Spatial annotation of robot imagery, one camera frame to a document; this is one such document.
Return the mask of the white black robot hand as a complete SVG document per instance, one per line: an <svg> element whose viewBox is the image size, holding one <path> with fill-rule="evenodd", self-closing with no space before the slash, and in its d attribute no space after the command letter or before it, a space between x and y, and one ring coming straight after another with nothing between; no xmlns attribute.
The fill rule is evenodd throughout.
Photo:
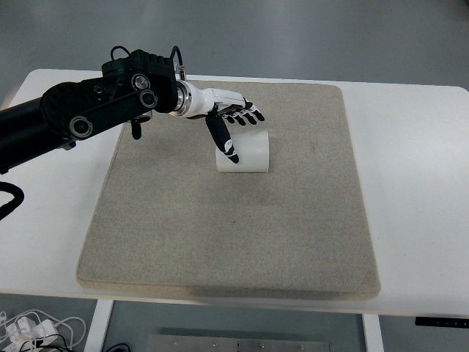
<svg viewBox="0 0 469 352"><path fill-rule="evenodd" d="M203 118L215 146L237 164L240 159L226 124L255 125L265 120L263 114L239 92L199 89L187 81L178 81L177 84L178 103L172 114L190 120Z"/></svg>

